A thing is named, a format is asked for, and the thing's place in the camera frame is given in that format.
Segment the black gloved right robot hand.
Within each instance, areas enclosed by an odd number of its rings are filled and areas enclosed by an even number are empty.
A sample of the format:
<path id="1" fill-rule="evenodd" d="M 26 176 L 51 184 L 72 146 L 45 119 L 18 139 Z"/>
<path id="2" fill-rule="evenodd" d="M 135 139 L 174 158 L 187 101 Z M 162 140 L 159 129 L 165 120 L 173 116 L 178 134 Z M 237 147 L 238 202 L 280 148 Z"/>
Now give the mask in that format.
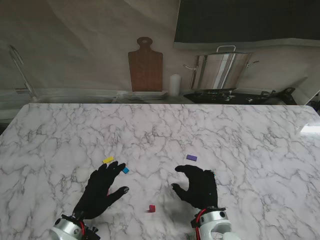
<path id="1" fill-rule="evenodd" d="M 203 170 L 193 165 L 178 165 L 176 172 L 184 173 L 188 178 L 188 190 L 177 183 L 172 183 L 172 189 L 178 197 L 194 208 L 205 209 L 218 207 L 218 191 L 215 174 L 211 170 Z"/>

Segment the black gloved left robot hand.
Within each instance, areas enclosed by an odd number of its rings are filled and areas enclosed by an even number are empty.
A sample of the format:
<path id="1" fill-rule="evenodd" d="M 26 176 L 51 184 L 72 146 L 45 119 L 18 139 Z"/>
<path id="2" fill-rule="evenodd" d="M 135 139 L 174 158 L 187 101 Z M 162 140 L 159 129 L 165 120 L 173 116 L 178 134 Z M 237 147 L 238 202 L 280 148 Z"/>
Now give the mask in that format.
<path id="1" fill-rule="evenodd" d="M 125 167 L 125 163 L 114 161 L 111 164 L 102 164 L 91 173 L 84 193 L 72 212 L 76 220 L 92 220 L 100 216 L 129 191 L 129 187 L 122 186 L 115 192 L 108 193 L 115 178 Z"/>

